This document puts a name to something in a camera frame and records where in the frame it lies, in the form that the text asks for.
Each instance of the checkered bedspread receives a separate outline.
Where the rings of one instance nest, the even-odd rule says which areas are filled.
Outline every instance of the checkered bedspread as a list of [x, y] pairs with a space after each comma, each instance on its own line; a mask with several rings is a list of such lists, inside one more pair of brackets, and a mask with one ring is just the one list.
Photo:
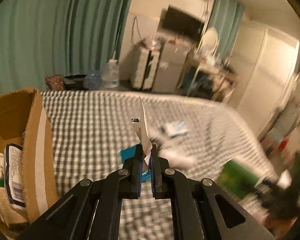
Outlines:
[[[183, 171], [188, 178], [216, 180], [223, 164], [235, 155], [273, 175], [261, 146], [234, 110], [203, 99], [140, 95], [149, 125], [159, 128], [183, 121], [189, 128], [181, 148], [198, 161], [194, 168]], [[81, 179], [104, 179], [122, 167], [120, 150], [139, 142], [131, 125], [131, 118], [138, 117], [138, 96], [106, 91], [42, 93], [53, 133], [60, 196]], [[249, 211], [254, 205], [256, 200], [250, 199], [244, 207]], [[122, 201], [119, 239], [173, 239], [170, 201], [153, 199], [149, 181], [142, 183], [140, 199]]]

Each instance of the small cardboard carton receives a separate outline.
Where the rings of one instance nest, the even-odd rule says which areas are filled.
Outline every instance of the small cardboard carton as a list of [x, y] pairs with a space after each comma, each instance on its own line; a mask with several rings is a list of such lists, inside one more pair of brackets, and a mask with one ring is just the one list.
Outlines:
[[58, 200], [50, 121], [38, 90], [28, 88], [0, 96], [0, 153], [8, 143], [23, 146], [23, 194], [32, 223]]

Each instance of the curtain fold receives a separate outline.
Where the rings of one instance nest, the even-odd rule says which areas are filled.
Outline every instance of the curtain fold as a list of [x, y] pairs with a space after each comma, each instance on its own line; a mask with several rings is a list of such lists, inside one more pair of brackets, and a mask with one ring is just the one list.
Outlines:
[[120, 51], [131, 0], [3, 0], [0, 94], [102, 69]]
[[237, 37], [245, 7], [237, 0], [215, 0], [208, 27], [215, 27], [220, 39], [216, 55], [229, 56]]

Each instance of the closet door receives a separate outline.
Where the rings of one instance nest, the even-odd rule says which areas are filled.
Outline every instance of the closet door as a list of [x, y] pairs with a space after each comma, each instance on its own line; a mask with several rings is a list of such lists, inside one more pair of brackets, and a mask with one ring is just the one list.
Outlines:
[[230, 61], [231, 67], [240, 76], [228, 102], [234, 108], [237, 108], [256, 66], [265, 31], [264, 25], [253, 22], [243, 22], [240, 26]]
[[282, 101], [298, 55], [298, 42], [268, 29], [254, 72], [237, 111], [255, 135], [263, 130]]

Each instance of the product label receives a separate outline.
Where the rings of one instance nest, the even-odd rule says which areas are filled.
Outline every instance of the product label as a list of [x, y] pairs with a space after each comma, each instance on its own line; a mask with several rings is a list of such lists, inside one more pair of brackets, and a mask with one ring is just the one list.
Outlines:
[[14, 146], [9, 147], [9, 188], [15, 201], [24, 203], [21, 165], [22, 151]]

